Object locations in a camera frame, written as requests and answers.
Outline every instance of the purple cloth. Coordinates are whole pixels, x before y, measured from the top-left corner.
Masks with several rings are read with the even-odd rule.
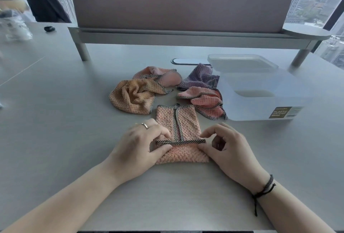
[[[213,69],[209,66],[198,64],[191,74],[178,85],[177,89],[186,91],[190,87],[216,88],[219,76],[212,75]]]

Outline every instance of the folded cloth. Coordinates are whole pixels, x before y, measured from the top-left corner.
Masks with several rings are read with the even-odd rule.
[[[195,110],[210,120],[228,119],[222,108],[221,93],[215,88],[190,87],[187,91],[178,93],[177,99],[190,99]]]
[[[133,114],[150,114],[157,94],[168,94],[166,89],[152,79],[121,81],[109,95],[111,103],[119,110]]]
[[[182,81],[182,76],[176,69],[165,69],[160,67],[146,67],[133,76],[133,79],[137,78],[153,79],[164,87],[175,87]]]
[[[198,64],[191,74],[178,85],[178,90],[185,91],[190,87],[216,88],[219,76],[212,75],[213,69]]]
[[[171,144],[173,148],[161,157],[157,164],[209,161],[209,157],[197,148],[197,144],[205,143],[205,140],[200,138],[200,125],[193,105],[158,105],[156,121],[169,129],[173,138],[170,140],[164,135],[158,137],[156,148],[164,144]]]

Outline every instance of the metal leg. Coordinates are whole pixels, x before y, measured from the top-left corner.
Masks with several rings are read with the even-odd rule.
[[[82,61],[89,61],[91,57],[89,56],[88,50],[85,43],[75,43],[75,46],[79,52]]]
[[[291,65],[293,67],[299,67],[301,66],[304,59],[307,57],[307,55],[310,53],[310,49],[300,49],[300,51],[297,53],[296,57],[294,58]]]

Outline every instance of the plastic bag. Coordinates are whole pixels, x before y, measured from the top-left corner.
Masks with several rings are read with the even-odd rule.
[[[0,21],[5,30],[7,40],[31,40],[32,33],[26,26],[20,14],[8,9],[0,13]]]

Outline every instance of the brown label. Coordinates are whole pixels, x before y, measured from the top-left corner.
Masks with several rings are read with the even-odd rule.
[[[275,110],[273,110],[273,113],[270,115],[269,119],[272,118],[284,118],[286,114],[291,109],[291,106],[288,107],[276,107]]]

